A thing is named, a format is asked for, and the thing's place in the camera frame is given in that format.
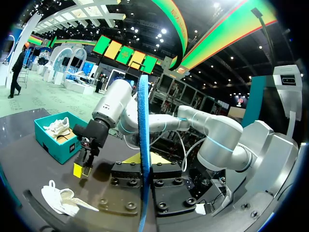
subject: white display counter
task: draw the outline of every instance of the white display counter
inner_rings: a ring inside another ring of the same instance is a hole
[[[0,86],[4,86],[6,82],[6,77],[8,74],[8,64],[0,64]]]
[[[47,69],[48,69],[48,67],[44,65],[43,71],[41,72],[40,75],[41,75],[41,76],[44,76]]]
[[[61,85],[62,77],[63,77],[63,72],[56,72],[54,84],[58,86]]]
[[[47,82],[52,82],[54,77],[55,70],[46,69],[43,80]]]
[[[31,70],[37,71],[38,70],[38,64],[32,64]]]
[[[68,90],[82,93],[82,94],[93,94],[95,88],[91,87],[90,85],[82,85],[79,83],[74,82],[73,80],[65,80],[64,87]]]
[[[37,74],[41,75],[43,70],[44,70],[44,65],[39,65],[38,70],[37,70]]]

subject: white cable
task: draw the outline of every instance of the white cable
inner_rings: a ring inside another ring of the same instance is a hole
[[[185,168],[187,169],[187,157],[186,157],[186,153],[185,153],[185,148],[184,148],[184,145],[183,145],[183,139],[182,137],[180,136],[179,132],[178,131],[175,131],[176,134],[178,135],[179,139],[180,139],[180,142],[183,146],[183,154],[184,154],[184,159],[183,159],[183,162],[185,162]]]
[[[202,138],[201,140],[197,141],[187,152],[187,154],[185,153],[184,158],[183,158],[183,163],[182,163],[182,171],[185,172],[187,170],[187,157],[190,154],[190,152],[194,149],[194,147],[196,147],[197,145],[199,145],[201,142],[203,142],[205,138]]]
[[[131,146],[127,143],[127,141],[126,141],[126,136],[125,136],[125,135],[124,135],[124,140],[125,140],[126,145],[127,145],[128,148],[131,148],[131,149],[133,149],[133,150],[139,150],[139,148],[131,147]]]
[[[165,131],[165,132],[163,132],[162,134],[160,134],[159,137],[157,137],[157,138],[150,144],[150,146],[152,146],[156,141],[158,141],[166,132],[168,132],[168,130]]]

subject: yellow sign panel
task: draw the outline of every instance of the yellow sign panel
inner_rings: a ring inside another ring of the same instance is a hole
[[[129,62],[129,66],[131,66],[132,68],[135,68],[135,69],[139,69],[140,68],[140,65],[136,64],[136,63],[133,63],[133,61],[137,62],[137,63],[142,63],[143,60],[144,60],[144,57],[145,57],[145,54],[142,53],[142,52],[138,52],[138,51],[135,51],[130,62]]]
[[[104,56],[111,59],[115,59],[121,46],[122,46],[121,43],[117,43],[116,41],[113,40],[111,44],[108,46]]]

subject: floor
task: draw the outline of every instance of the floor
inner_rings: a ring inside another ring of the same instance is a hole
[[[51,115],[70,111],[84,121],[92,119],[92,111],[102,98],[103,94],[93,93],[84,95],[57,86],[53,83],[43,81],[43,77],[36,71],[29,71],[27,88],[25,83],[19,83],[22,87],[19,96],[8,99],[10,90],[4,86],[0,87],[0,118],[20,113],[23,111],[44,108]]]

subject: man in black suit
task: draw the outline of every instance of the man in black suit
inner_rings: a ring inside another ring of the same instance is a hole
[[[29,48],[29,43],[27,42],[23,46],[23,51],[19,54],[18,59],[17,59],[15,65],[12,68],[12,71],[14,73],[13,73],[12,83],[11,83],[11,92],[10,92],[10,95],[8,96],[9,99],[14,97],[15,89],[17,89],[17,91],[18,91],[17,95],[19,95],[19,93],[20,93],[21,86],[17,83],[17,79],[18,79],[19,72],[20,72],[20,70],[23,67],[23,62],[24,62],[24,57],[25,57],[25,54],[26,54],[26,49],[28,49],[28,48]]]

